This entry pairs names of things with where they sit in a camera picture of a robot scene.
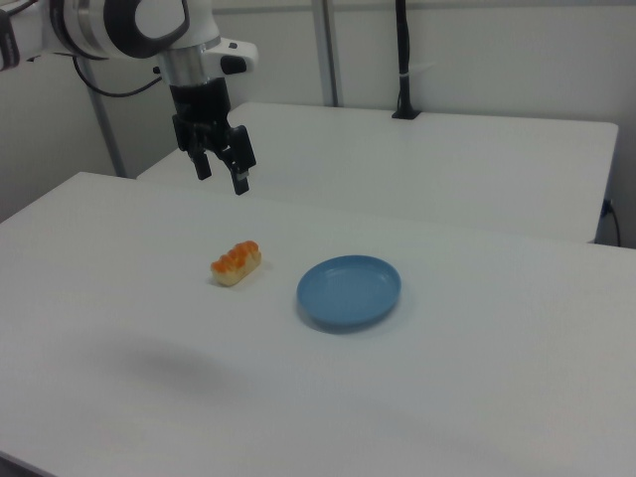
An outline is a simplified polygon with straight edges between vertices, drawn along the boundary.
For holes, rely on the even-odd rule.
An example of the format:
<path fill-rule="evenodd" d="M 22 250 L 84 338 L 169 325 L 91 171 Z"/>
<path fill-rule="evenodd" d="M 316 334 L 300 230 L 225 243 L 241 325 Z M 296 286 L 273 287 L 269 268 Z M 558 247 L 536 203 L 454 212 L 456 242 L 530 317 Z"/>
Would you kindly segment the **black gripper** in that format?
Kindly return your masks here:
<path fill-rule="evenodd" d="M 206 150 L 221 152 L 220 159 L 231 173 L 235 194 L 249 190 L 249 169 L 256 165 L 246 128 L 230 127 L 231 111 L 226 80 L 213 79 L 195 86 L 170 86 L 176 114 L 172 117 L 178 148 L 186 152 L 197 177 L 212 176 Z"/>

